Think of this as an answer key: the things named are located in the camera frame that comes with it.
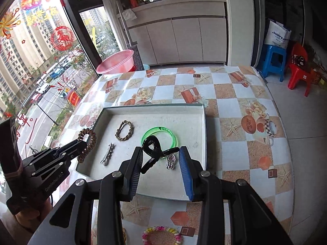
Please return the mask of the black hair claw clip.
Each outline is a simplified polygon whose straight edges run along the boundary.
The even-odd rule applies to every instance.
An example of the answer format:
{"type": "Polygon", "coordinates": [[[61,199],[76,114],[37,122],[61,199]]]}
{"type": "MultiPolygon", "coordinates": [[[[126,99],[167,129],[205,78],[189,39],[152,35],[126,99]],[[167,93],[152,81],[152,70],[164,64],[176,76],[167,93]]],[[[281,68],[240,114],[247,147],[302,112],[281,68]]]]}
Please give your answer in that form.
{"type": "Polygon", "coordinates": [[[148,160],[141,169],[142,174],[146,174],[146,172],[152,168],[161,158],[166,158],[170,154],[174,154],[179,152],[179,147],[173,147],[167,150],[162,150],[160,142],[158,138],[154,135],[147,137],[142,143],[143,151],[150,156],[150,160],[148,160]]]}

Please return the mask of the green translucent bangle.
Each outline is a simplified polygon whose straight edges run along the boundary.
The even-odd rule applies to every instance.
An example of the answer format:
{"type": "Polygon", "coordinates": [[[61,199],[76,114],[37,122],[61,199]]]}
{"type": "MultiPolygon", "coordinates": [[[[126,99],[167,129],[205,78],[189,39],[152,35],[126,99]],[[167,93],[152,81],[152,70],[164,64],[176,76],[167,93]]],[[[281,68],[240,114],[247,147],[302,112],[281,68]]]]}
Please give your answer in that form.
{"type": "Polygon", "coordinates": [[[149,130],[147,130],[142,138],[141,138],[141,146],[143,147],[144,141],[149,138],[150,136],[154,136],[159,141],[159,144],[161,146],[161,150],[164,153],[160,159],[166,158],[168,155],[175,154],[178,152],[178,139],[176,134],[172,132],[167,127],[158,126],[158,127],[152,127],[149,130]]]}

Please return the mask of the red horse window decal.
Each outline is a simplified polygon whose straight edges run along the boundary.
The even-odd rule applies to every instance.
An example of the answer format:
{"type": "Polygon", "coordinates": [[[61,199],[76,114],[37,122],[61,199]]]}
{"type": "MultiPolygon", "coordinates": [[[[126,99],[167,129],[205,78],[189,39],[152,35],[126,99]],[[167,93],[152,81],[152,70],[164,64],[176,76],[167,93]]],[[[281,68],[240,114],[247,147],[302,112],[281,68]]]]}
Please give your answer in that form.
{"type": "Polygon", "coordinates": [[[66,51],[73,46],[74,33],[66,26],[59,26],[51,34],[50,42],[56,50],[66,51]]]}

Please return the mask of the patterned checkered tablecloth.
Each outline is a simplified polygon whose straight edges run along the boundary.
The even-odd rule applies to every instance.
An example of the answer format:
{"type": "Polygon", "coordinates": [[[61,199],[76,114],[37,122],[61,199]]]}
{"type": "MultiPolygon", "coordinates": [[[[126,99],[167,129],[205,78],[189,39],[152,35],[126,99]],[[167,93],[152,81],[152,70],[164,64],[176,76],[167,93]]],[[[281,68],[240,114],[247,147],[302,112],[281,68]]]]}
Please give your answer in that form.
{"type": "Polygon", "coordinates": [[[290,244],[293,167],[275,103],[258,73],[246,66],[165,68],[103,75],[91,86],[57,146],[94,130],[97,143],[54,193],[59,200],[77,179],[98,180],[118,170],[143,134],[163,126],[192,159],[219,179],[245,180],[278,220],[272,227],[251,209],[254,244],[290,244]],[[107,166],[100,164],[110,143],[107,166]]]}

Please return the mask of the white shopping bag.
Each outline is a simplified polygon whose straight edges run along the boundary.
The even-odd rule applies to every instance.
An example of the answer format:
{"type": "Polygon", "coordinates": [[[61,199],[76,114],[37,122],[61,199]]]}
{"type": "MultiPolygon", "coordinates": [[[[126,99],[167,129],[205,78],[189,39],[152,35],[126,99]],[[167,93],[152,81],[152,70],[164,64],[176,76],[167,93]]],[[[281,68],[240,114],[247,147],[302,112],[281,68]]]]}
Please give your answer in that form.
{"type": "Polygon", "coordinates": [[[284,25],[279,22],[269,20],[268,31],[265,36],[264,44],[286,49],[290,35],[290,29],[285,28],[284,25]]]}

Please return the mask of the silver pendant charm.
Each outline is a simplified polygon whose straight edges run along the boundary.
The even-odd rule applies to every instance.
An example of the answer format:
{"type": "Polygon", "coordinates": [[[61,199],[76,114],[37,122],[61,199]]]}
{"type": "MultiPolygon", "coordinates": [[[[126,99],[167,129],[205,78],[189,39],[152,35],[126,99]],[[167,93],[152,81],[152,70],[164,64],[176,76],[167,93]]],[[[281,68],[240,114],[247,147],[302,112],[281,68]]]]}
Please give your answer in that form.
{"type": "Polygon", "coordinates": [[[175,157],[175,155],[174,154],[170,154],[169,156],[167,156],[166,161],[167,161],[166,168],[167,169],[174,170],[175,169],[175,165],[176,165],[176,157],[175,157]]]}

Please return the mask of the pink plastic basin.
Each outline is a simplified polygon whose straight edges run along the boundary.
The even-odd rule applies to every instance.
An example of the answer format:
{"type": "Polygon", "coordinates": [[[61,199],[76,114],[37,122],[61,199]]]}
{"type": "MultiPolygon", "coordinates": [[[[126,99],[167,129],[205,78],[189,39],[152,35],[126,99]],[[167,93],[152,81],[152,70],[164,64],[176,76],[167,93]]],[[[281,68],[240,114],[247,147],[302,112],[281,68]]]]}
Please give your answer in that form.
{"type": "Polygon", "coordinates": [[[134,51],[130,49],[116,52],[98,65],[96,71],[102,75],[135,71],[133,55],[134,51]]]}

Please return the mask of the silver spiked hair clip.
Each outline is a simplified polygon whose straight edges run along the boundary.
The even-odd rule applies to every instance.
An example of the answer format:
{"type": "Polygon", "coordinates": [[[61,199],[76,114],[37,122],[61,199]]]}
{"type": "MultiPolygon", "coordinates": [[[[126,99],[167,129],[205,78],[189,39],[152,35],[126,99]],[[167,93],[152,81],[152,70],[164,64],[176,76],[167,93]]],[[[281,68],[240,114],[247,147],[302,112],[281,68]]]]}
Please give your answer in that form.
{"type": "Polygon", "coordinates": [[[103,165],[103,166],[107,166],[108,165],[108,162],[111,158],[111,155],[113,153],[113,150],[114,150],[114,147],[115,145],[113,143],[110,143],[109,146],[108,146],[108,149],[107,149],[107,152],[106,154],[104,155],[104,157],[102,158],[100,164],[103,165]]]}

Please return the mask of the white cabinet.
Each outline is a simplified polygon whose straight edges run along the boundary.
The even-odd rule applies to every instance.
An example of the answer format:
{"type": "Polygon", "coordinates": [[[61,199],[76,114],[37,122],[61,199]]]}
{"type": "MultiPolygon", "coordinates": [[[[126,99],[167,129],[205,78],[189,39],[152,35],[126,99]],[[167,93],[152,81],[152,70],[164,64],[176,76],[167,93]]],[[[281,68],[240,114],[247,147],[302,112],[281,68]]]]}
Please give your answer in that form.
{"type": "Polygon", "coordinates": [[[144,64],[227,63],[226,0],[160,0],[133,12],[120,23],[144,64]]]}

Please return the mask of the white crumpled cloth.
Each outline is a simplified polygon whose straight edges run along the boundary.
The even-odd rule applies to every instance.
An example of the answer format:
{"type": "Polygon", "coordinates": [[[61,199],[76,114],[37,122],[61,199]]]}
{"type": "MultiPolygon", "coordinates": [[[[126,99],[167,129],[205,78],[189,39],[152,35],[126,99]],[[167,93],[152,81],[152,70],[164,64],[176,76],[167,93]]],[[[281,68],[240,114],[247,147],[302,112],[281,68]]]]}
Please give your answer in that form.
{"type": "Polygon", "coordinates": [[[128,20],[135,20],[137,18],[136,14],[132,9],[126,9],[122,12],[122,16],[124,17],[125,21],[128,20]]]}

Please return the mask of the red plastic chair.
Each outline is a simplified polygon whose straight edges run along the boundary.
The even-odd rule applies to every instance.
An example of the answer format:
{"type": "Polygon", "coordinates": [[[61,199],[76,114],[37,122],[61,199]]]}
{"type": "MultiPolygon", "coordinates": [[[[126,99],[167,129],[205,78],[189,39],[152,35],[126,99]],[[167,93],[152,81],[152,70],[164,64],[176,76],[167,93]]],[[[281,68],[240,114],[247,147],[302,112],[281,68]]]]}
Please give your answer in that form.
{"type": "Polygon", "coordinates": [[[306,83],[304,96],[307,97],[313,83],[313,72],[308,65],[308,54],[299,42],[293,45],[287,68],[291,70],[288,88],[293,90],[299,81],[304,81],[306,83]]]}

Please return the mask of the blue plastic stool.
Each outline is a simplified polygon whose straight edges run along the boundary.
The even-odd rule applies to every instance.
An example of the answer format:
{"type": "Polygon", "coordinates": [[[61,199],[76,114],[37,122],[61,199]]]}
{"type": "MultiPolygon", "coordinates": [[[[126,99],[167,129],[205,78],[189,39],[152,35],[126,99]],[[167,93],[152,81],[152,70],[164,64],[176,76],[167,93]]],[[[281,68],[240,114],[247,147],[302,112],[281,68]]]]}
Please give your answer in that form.
{"type": "Polygon", "coordinates": [[[283,48],[264,44],[257,69],[263,78],[270,74],[279,75],[279,81],[284,80],[287,51],[283,48]]]}

